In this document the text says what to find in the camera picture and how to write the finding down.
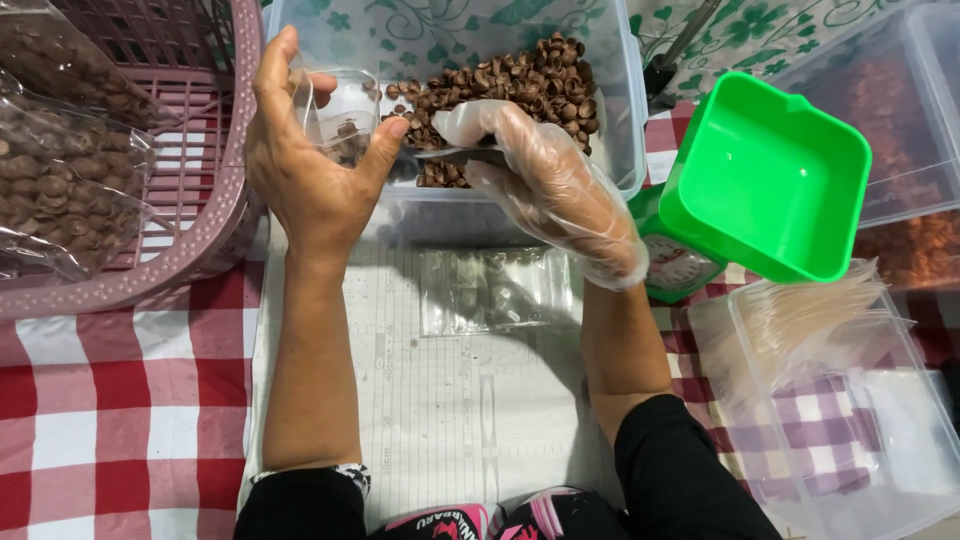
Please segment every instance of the pink plastic basket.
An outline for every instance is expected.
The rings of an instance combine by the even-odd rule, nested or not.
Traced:
[[[128,77],[181,114],[182,125],[155,133],[161,146],[144,196],[177,232],[146,228],[90,282],[50,285],[46,269],[4,269],[2,319],[125,306],[219,274],[243,258],[262,211],[243,168],[263,40],[256,0],[53,2]]]

